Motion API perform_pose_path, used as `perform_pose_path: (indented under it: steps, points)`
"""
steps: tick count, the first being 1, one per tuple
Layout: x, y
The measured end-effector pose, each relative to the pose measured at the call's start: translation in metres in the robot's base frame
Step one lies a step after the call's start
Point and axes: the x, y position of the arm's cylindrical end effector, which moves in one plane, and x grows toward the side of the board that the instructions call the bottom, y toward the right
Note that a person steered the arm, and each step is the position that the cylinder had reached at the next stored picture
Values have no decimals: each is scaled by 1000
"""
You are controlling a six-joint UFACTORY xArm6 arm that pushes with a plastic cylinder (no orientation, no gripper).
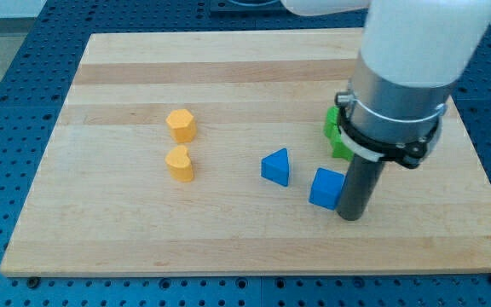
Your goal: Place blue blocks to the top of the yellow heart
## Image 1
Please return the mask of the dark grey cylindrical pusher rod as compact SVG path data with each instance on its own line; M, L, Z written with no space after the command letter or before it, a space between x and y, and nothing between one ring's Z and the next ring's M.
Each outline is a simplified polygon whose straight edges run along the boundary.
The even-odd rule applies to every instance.
M360 155L354 155L336 207L341 218L355 221L362 217L384 165L384 161L372 162Z

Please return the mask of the black clamp ring mount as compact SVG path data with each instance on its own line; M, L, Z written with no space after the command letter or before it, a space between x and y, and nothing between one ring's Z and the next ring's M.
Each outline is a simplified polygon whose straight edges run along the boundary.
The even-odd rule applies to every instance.
M338 92L337 129L341 142L355 155L369 162L392 161L416 169L431 154L442 132L447 105L424 119L393 119L375 113L353 92Z

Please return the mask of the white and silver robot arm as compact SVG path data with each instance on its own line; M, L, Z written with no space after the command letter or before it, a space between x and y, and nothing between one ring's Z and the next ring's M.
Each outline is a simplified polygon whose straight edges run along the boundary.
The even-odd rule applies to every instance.
M387 161L417 168L442 131L446 101L491 21L491 0L282 0L301 16L368 10L355 70L338 92L353 152L338 215L359 219Z

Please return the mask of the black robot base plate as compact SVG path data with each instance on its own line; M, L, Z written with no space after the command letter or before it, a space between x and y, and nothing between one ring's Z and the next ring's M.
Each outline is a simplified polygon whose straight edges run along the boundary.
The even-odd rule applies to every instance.
M285 14L287 9L280 0L210 0L212 16L226 14Z

